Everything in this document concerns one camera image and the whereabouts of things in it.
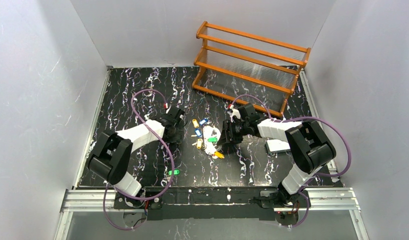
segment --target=green key tag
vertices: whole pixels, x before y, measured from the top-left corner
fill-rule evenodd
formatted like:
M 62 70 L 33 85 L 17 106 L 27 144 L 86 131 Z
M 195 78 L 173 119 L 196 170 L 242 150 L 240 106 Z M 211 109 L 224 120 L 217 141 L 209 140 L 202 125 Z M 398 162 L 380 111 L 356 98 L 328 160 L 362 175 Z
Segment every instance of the green key tag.
M 216 143 L 218 141 L 218 139 L 216 137 L 209 137 L 207 139 L 207 141 L 210 142 L 210 143 Z
M 169 170 L 168 174 L 169 174 L 169 176 L 171 176 L 171 175 L 172 175 L 172 170 Z M 173 171 L 173 174 L 174 174 L 174 175 L 180 174 L 180 170 L 175 169 L 175 171 Z

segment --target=white wall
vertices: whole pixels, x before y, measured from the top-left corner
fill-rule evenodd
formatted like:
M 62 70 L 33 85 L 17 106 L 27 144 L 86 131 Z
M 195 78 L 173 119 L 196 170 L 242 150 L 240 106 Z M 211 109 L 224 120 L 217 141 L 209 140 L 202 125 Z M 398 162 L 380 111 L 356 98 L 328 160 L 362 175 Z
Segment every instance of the white wall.
M 69 0 L 0 1 L 0 239 L 53 239 L 105 78 Z
M 311 47 L 334 0 L 71 0 L 108 66 L 192 66 L 203 23 Z
M 369 237 L 409 239 L 409 1 L 338 0 L 305 71 L 321 117 L 351 144 L 342 180 Z

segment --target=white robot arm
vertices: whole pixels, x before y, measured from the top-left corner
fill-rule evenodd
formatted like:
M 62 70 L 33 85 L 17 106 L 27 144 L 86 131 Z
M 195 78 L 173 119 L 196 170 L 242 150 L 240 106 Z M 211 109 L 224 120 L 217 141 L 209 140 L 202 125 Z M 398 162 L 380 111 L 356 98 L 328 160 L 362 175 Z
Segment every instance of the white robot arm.
M 277 139 L 290 149 L 294 165 L 278 185 L 280 201 L 290 202 L 301 187 L 336 156 L 336 150 L 316 121 L 279 122 L 266 119 L 248 103 L 231 109 L 231 121 L 222 125 L 218 145 L 239 144 L 245 135 Z
M 180 143 L 183 140 L 184 111 L 170 107 L 165 114 L 147 120 L 147 124 L 165 142 Z M 114 132 L 105 130 L 98 137 L 91 151 L 87 168 L 124 193 L 136 196 L 141 184 L 127 172 L 131 153 L 158 138 L 145 124 Z

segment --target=orange wooden rack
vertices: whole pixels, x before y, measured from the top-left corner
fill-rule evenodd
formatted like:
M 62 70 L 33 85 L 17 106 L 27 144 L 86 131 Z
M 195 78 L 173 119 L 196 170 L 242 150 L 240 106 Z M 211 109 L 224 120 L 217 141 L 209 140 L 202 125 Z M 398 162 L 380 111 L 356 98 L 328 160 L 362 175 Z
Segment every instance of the orange wooden rack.
M 211 29 L 213 33 L 222 32 L 222 34 L 219 34 L 218 36 L 212 36 L 211 34 L 209 34 L 209 29 Z M 282 102 L 279 103 L 279 109 L 270 109 L 270 112 L 272 115 L 275 115 L 277 117 L 281 117 L 283 115 L 283 112 L 287 105 L 287 99 L 295 91 L 299 73 L 308 62 L 309 54 L 311 52 L 310 47 L 305 48 L 289 43 L 280 42 L 266 37 L 210 24 L 207 21 L 204 21 L 200 28 L 197 30 L 196 38 L 202 39 L 202 45 L 200 52 L 194 60 L 194 65 L 199 66 L 199 72 L 192 84 L 192 87 L 194 89 L 204 91 L 206 93 L 216 95 L 218 97 L 231 101 L 234 100 L 236 96 L 227 95 L 199 85 L 199 82 L 204 76 L 206 70 L 217 71 L 226 75 L 236 77 L 242 81 L 249 81 L 254 84 L 265 86 L 271 91 L 281 92 L 282 98 L 280 98 L 279 101 Z M 276 51 L 268 50 L 272 47 L 276 48 Z M 294 57 L 286 56 L 289 54 L 280 54 L 279 52 L 290 53 L 290 55 L 294 55 Z M 217 63 L 212 64 L 212 62 L 208 61 L 208 55 L 210 54 L 221 55 L 217 56 L 218 58 L 225 57 L 223 61 L 226 61 L 227 63 L 221 64 L 221 61 L 218 61 Z M 252 66 L 254 69 L 253 74 L 245 74 L 245 72 L 239 72 L 238 70 L 236 70 L 238 69 L 237 67 L 230 67 L 233 65 L 229 63 L 230 60 L 235 60 L 237 61 L 236 63 L 239 63 L 238 61 L 240 61 L 240 65 L 241 63 L 243 63 L 243 65 L 245 66 Z M 295 69 L 292 69 L 288 68 L 286 65 L 293 65 L 297 67 Z M 270 74 L 266 74 L 266 77 L 262 77 L 263 74 L 259 72 L 260 69 L 264 69 L 266 73 Z M 281 80 L 277 80 L 276 76 L 279 75 L 282 75 L 283 79 L 285 79 L 283 84 L 281 84 Z M 241 99 L 237 100 L 237 102 L 240 104 L 248 103 Z M 260 105 L 254 104 L 254 107 L 257 110 L 265 112 L 265 109 Z

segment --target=black marble surface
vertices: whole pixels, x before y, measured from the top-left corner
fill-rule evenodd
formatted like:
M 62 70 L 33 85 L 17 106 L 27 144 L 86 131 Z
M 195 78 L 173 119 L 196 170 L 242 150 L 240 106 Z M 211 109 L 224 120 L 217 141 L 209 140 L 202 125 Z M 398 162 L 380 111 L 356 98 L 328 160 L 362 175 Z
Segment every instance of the black marble surface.
M 139 120 L 131 109 L 131 98 L 139 90 L 153 88 L 161 91 L 170 105 L 183 108 L 187 119 L 183 143 L 169 146 L 174 156 L 175 167 L 180 171 L 174 178 L 174 186 L 277 186 L 292 168 L 293 158 L 290 153 L 269 156 L 266 153 L 264 138 L 245 136 L 241 144 L 222 150 L 224 159 L 213 159 L 203 150 L 192 146 L 197 137 L 191 137 L 194 135 L 191 120 L 208 118 L 211 126 L 221 129 L 222 121 L 228 118 L 226 109 L 230 103 L 228 100 L 192 89 L 192 82 L 198 70 L 197 67 L 111 69 L 91 148 L 98 134 L 105 129 L 119 131 L 137 126 Z M 264 89 L 253 91 L 259 91 L 257 97 L 264 102 L 267 101 L 268 96 L 265 95 Z M 163 100 L 154 93 L 139 97 L 136 107 L 145 119 L 164 111 Z M 290 119 L 301 116 L 311 116 L 311 111 L 302 83 L 298 80 L 294 95 L 288 99 L 284 117 Z M 132 173 L 143 186 L 165 186 L 170 169 L 168 154 L 156 141 L 141 147 L 131 155 L 128 172 Z M 332 186 L 333 182 L 329 177 L 322 177 L 310 185 Z M 85 168 L 79 186 L 102 187 L 104 181 Z

